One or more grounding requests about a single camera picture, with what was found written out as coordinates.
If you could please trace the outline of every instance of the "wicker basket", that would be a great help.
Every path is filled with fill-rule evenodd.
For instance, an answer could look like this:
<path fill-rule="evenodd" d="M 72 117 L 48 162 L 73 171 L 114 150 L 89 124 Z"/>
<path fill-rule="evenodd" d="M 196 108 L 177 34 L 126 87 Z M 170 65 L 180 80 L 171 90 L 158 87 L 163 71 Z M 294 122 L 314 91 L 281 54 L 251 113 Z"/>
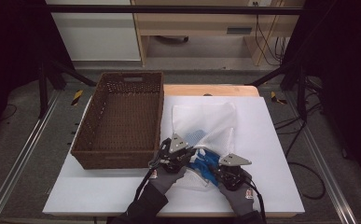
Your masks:
<path fill-rule="evenodd" d="M 71 154 L 84 169 L 145 168 L 160 146 L 161 72 L 103 73 Z"/>

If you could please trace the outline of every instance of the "black glove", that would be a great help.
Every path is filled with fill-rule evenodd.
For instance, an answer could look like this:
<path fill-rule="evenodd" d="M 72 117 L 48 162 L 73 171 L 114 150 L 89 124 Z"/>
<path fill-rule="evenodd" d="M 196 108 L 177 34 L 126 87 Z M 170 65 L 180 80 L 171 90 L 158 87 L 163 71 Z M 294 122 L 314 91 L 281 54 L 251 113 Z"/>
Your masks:
<path fill-rule="evenodd" d="M 250 183 L 252 176 L 243 170 L 247 176 L 246 180 Z M 253 212 L 253 190 L 246 184 L 242 184 L 237 190 L 231 191 L 226 189 L 223 183 L 218 183 L 220 192 L 226 196 L 232 210 L 237 216 L 243 216 Z"/>
<path fill-rule="evenodd" d="M 174 184 L 178 179 L 184 176 L 186 172 L 186 166 L 183 166 L 178 173 L 172 174 L 166 172 L 161 166 L 154 171 L 148 180 L 161 194 L 165 194 L 166 191 Z"/>

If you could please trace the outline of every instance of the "blue object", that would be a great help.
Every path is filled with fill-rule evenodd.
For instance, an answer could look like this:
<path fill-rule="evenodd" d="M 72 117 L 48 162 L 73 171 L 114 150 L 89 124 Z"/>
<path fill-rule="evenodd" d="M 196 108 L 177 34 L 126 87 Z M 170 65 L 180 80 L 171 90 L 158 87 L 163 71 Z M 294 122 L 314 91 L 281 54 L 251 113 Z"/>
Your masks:
<path fill-rule="evenodd" d="M 220 158 L 217 154 L 214 152 L 204 150 L 205 155 L 203 156 L 198 151 L 198 158 L 189 164 L 189 167 L 192 169 L 199 171 L 201 173 L 201 176 L 203 178 L 206 178 L 210 180 L 214 185 L 218 185 L 217 180 L 215 180 L 215 175 L 209 170 L 209 166 L 213 166 L 217 168 L 218 166 L 218 159 Z"/>

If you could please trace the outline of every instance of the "white cabinet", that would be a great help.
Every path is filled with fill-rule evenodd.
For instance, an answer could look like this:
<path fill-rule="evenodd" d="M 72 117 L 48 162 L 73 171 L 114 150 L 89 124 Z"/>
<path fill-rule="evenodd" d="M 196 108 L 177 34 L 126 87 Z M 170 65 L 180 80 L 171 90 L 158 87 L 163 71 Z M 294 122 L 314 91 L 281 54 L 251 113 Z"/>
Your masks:
<path fill-rule="evenodd" d="M 129 0 L 46 0 L 49 5 L 130 5 Z M 72 61 L 140 61 L 133 15 L 52 13 Z"/>

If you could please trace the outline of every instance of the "wire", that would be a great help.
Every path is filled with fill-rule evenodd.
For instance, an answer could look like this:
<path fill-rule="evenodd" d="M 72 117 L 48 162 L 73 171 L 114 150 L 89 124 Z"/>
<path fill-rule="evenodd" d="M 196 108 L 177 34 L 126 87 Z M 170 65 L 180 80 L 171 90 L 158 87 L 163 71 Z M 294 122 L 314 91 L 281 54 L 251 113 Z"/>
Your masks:
<path fill-rule="evenodd" d="M 304 168 L 304 169 L 312 172 L 314 175 L 317 176 L 317 178 L 319 179 L 320 183 L 322 184 L 322 192 L 321 192 L 318 196 L 310 196 L 310 195 L 307 195 L 307 194 L 302 193 L 302 192 L 299 190 L 299 193 L 300 193 L 302 196 L 304 196 L 304 197 L 307 198 L 307 199 L 312 199 L 312 200 L 320 200 L 320 199 L 322 199 L 322 198 L 325 196 L 325 194 L 326 194 L 326 184 L 325 184 L 325 181 L 323 181 L 322 177 L 321 177 L 319 174 L 317 174 L 317 172 L 315 172 L 312 168 L 310 168 L 310 167 L 308 167 L 308 166 L 306 166 L 306 165 L 304 165 L 304 164 L 298 163 L 298 162 L 289 161 L 288 164 L 289 164 L 289 165 L 297 165 L 297 166 L 300 166 L 300 167 L 302 167 L 302 168 Z"/>
<path fill-rule="evenodd" d="M 283 37 L 283 39 L 282 39 L 282 45 L 281 45 L 280 53 L 277 53 L 277 46 L 278 46 L 279 38 L 280 38 L 279 36 L 276 37 L 276 42 L 275 42 L 275 57 L 279 60 L 279 64 L 282 64 L 283 58 L 284 58 L 284 56 L 285 56 L 285 37 Z"/>
<path fill-rule="evenodd" d="M 248 177 L 248 176 L 247 176 L 246 178 L 248 178 L 248 179 L 250 180 L 250 183 L 247 182 L 246 180 L 244 181 L 244 183 L 245 183 L 246 185 L 248 185 L 250 188 L 252 188 L 252 189 L 256 192 L 257 197 L 258 197 L 258 201 L 259 201 L 259 207 L 260 207 L 260 209 L 261 209 L 261 212 L 260 212 L 260 213 L 261 213 L 262 221 L 263 221 L 264 223 L 267 223 L 267 218 L 265 217 L 264 200 L 262 200 L 262 195 L 258 192 L 257 186 L 256 186 L 255 182 L 252 180 L 252 178 L 250 178 L 250 177 Z"/>
<path fill-rule="evenodd" d="M 313 95 L 317 95 L 318 92 L 315 91 L 315 92 L 312 92 L 312 93 L 309 93 L 308 95 L 305 96 L 305 100 L 308 99 L 309 97 L 313 96 Z"/>
<path fill-rule="evenodd" d="M 316 105 L 313 105 L 311 108 L 307 109 L 307 113 L 308 113 L 308 115 L 310 116 L 310 115 L 311 115 L 311 114 L 310 114 L 311 112 L 314 113 L 316 110 L 318 110 L 318 109 L 320 109 L 320 108 L 321 108 L 321 103 L 317 103 Z M 275 127 L 275 130 L 277 131 L 277 130 L 279 130 L 279 129 L 283 129 L 284 127 L 289 126 L 290 124 L 296 122 L 296 121 L 299 120 L 299 119 L 300 119 L 300 116 L 297 116 L 297 117 L 292 118 L 292 119 L 285 119 L 285 120 L 279 121 L 279 122 L 277 122 L 277 123 L 274 123 L 273 125 L 278 125 L 278 124 L 280 124 L 280 123 L 284 123 L 284 122 L 289 121 L 288 123 L 286 123 L 286 124 L 284 124 L 284 125 L 282 125 L 282 126 Z"/>
<path fill-rule="evenodd" d="M 0 119 L 0 121 L 11 118 L 15 114 L 15 112 L 17 112 L 18 108 L 15 105 L 12 105 L 12 106 L 14 106 L 14 111 L 7 117 Z"/>
<path fill-rule="evenodd" d="M 265 45 L 267 46 L 268 50 L 270 51 L 270 54 L 271 54 L 272 58 L 274 58 L 276 61 L 279 62 L 279 60 L 278 60 L 278 59 L 273 55 L 273 53 L 272 53 L 272 50 L 271 50 L 271 48 L 270 48 L 270 45 L 268 44 L 268 39 L 265 38 L 264 33 L 262 33 L 261 27 L 259 26 L 258 15 L 256 15 L 256 19 L 257 19 L 257 29 L 258 29 L 259 32 L 261 33 L 262 38 L 264 39 Z"/>
<path fill-rule="evenodd" d="M 297 132 L 299 132 L 299 130 L 296 130 L 296 131 L 291 132 L 291 133 L 297 133 Z M 277 134 L 291 134 L 291 133 L 277 133 Z"/>
<path fill-rule="evenodd" d="M 285 157 L 288 157 L 288 154 L 290 153 L 291 148 L 293 147 L 294 143 L 296 143 L 297 138 L 299 137 L 299 134 L 301 133 L 302 129 L 305 128 L 306 122 L 303 121 L 301 128 L 297 131 L 296 136 L 294 136 L 293 140 L 290 143 L 290 146 L 288 147 L 287 151 L 285 152 Z"/>
<path fill-rule="evenodd" d="M 149 169 L 147 174 L 145 175 L 145 177 L 143 178 L 142 180 L 142 183 L 140 183 L 139 187 L 137 188 L 136 190 L 136 193 L 134 195 L 134 199 L 133 201 L 136 202 L 138 199 L 139 199 L 139 196 L 140 196 L 140 192 L 142 191 L 142 189 L 145 187 L 145 184 L 148 180 L 148 178 L 150 178 L 150 176 L 153 174 L 153 169 Z"/>
<path fill-rule="evenodd" d="M 261 53 L 262 53 L 262 56 L 263 56 L 264 59 L 265 59 L 265 62 L 267 62 L 267 64 L 272 65 L 272 66 L 280 65 L 280 64 L 275 64 L 275 63 L 270 63 L 270 62 L 268 62 L 268 59 L 267 59 L 267 56 L 265 56 L 264 50 L 262 50 L 261 46 L 259 45 L 258 40 L 257 40 L 257 30 L 259 30 L 259 29 L 258 29 L 258 27 L 259 27 L 259 24 L 258 24 L 258 15 L 256 15 L 256 19 L 257 19 L 257 21 L 256 21 L 256 35 L 255 35 L 255 40 L 256 40 L 256 43 L 257 43 L 257 46 L 258 46 L 259 50 L 261 50 Z"/>

